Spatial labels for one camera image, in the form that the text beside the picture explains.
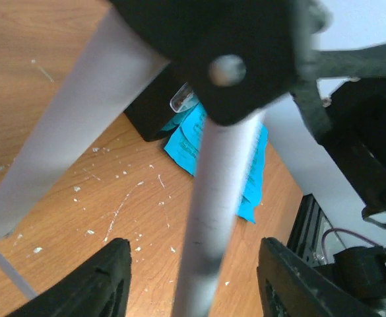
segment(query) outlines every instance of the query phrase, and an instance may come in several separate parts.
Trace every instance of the wooden desk surface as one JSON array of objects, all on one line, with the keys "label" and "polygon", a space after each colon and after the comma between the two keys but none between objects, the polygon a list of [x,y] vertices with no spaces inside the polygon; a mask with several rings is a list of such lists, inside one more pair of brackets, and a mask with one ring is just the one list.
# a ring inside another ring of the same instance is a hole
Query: wooden desk surface
[{"label": "wooden desk surface", "polygon": [[[105,10],[95,0],[0,0],[0,181]],[[213,316],[261,316],[260,239],[286,242],[302,198],[270,145],[266,156],[257,224],[236,223]],[[109,240],[120,236],[141,248],[132,254],[127,315],[169,316],[192,186],[159,142],[143,142],[120,116],[0,241],[0,251],[41,293],[104,245],[113,212],[133,190],[109,232]],[[0,316],[24,302],[0,271]]]}]

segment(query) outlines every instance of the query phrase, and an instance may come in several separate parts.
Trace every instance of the bolt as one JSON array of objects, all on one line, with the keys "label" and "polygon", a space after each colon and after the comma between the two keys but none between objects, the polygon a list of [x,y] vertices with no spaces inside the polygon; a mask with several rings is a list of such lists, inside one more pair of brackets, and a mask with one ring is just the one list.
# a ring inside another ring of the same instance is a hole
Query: bolt
[{"label": "bolt", "polygon": [[220,56],[209,65],[209,77],[214,85],[220,87],[239,84],[246,73],[245,64],[237,55]]}]

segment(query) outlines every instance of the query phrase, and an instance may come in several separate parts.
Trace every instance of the tripod leg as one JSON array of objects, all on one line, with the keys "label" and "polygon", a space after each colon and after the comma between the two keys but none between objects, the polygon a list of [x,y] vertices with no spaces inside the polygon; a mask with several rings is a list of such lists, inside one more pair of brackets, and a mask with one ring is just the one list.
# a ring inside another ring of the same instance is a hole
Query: tripod leg
[{"label": "tripod leg", "polygon": [[165,64],[110,9],[0,185],[0,238],[13,231]]},{"label": "tripod leg", "polygon": [[208,316],[259,128],[260,114],[230,127],[206,121],[173,317]]}]

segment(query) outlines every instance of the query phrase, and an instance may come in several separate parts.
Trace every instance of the metal rod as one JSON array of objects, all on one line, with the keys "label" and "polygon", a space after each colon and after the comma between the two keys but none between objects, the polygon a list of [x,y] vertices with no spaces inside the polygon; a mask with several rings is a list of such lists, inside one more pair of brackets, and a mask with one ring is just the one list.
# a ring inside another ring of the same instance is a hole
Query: metal rod
[{"label": "metal rod", "polygon": [[26,282],[26,280],[18,274],[16,269],[8,262],[8,260],[0,253],[0,269],[15,286],[24,294],[28,300],[32,300],[37,296],[35,290]]},{"label": "metal rod", "polygon": [[0,185],[0,238],[166,64],[110,9]]},{"label": "metal rod", "polygon": [[260,113],[230,127],[207,119],[194,181],[173,317],[208,316],[220,264],[260,133]]}]

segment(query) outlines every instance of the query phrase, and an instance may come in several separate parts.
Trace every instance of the paint speck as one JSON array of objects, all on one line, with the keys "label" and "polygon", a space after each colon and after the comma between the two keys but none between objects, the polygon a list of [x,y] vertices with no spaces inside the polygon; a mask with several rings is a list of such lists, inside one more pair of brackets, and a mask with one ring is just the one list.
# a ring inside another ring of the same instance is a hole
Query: paint speck
[{"label": "paint speck", "polygon": [[158,175],[158,180],[160,182],[160,185],[162,185],[162,187],[165,188],[165,185],[164,185],[162,179],[160,178],[160,174]]}]

